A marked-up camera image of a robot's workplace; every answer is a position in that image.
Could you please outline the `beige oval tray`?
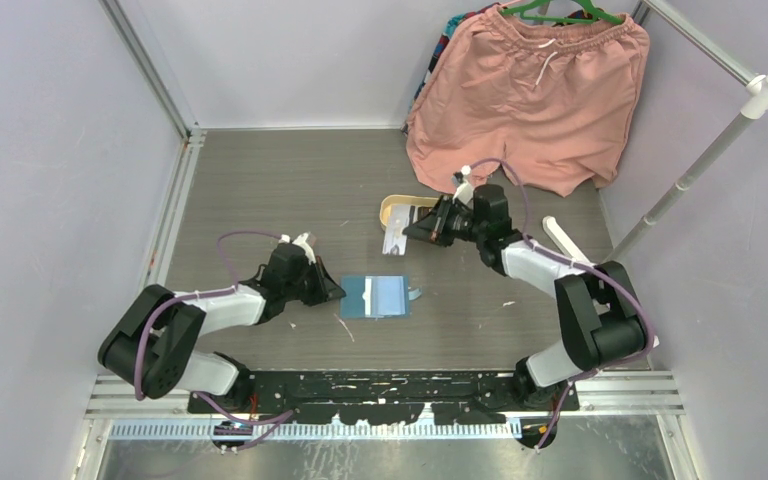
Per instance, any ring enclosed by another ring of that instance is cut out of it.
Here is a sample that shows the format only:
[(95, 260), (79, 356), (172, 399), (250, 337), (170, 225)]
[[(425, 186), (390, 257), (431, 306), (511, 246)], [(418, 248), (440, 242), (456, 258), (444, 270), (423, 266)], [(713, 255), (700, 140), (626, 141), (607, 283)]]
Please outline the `beige oval tray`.
[(408, 205), (419, 208), (431, 208), (438, 201), (438, 197), (412, 196), (393, 194), (385, 197), (379, 209), (379, 222), (382, 230), (385, 230), (392, 208), (398, 205)]

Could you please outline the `blue card holder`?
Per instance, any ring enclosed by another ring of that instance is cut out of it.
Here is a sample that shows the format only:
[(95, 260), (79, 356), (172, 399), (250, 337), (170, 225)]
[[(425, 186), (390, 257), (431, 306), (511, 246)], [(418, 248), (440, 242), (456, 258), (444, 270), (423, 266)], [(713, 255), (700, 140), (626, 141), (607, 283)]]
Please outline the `blue card holder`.
[(340, 281), (346, 295), (340, 300), (343, 319), (386, 319), (411, 315), (411, 303), (422, 295), (407, 276), (347, 275)]

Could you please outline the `white card with picture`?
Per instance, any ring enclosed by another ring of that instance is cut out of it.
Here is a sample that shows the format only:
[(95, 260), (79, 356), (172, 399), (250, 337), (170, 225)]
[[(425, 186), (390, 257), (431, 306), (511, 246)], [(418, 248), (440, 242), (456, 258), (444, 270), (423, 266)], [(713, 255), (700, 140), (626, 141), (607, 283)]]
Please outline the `white card with picture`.
[(385, 221), (382, 254), (404, 256), (408, 237), (404, 229), (419, 219), (420, 208), (415, 205), (395, 204), (390, 207)]

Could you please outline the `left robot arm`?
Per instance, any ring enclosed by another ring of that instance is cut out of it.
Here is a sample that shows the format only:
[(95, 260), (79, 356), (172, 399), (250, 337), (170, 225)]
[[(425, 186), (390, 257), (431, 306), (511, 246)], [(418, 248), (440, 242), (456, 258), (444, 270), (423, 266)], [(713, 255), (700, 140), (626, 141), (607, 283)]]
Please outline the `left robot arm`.
[(139, 400), (183, 389), (207, 394), (237, 413), (252, 397), (246, 367), (224, 354), (197, 351), (199, 339), (264, 324), (290, 302), (313, 307), (345, 295), (309, 244), (281, 242), (254, 277), (224, 289), (181, 293), (160, 284), (145, 287), (102, 341), (97, 359), (128, 382)]

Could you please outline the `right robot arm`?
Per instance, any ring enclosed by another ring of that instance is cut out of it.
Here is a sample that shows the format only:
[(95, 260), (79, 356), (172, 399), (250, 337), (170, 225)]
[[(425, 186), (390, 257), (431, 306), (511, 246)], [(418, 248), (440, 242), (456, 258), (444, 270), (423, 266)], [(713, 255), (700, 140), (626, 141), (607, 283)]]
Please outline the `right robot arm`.
[(654, 345), (625, 268), (614, 261), (587, 264), (543, 247), (514, 228), (498, 185), (478, 187), (468, 202), (443, 195), (403, 232), (437, 246), (471, 242), (485, 266), (555, 300), (559, 341), (515, 367), (516, 400), (527, 410), (542, 409), (554, 387), (631, 361)]

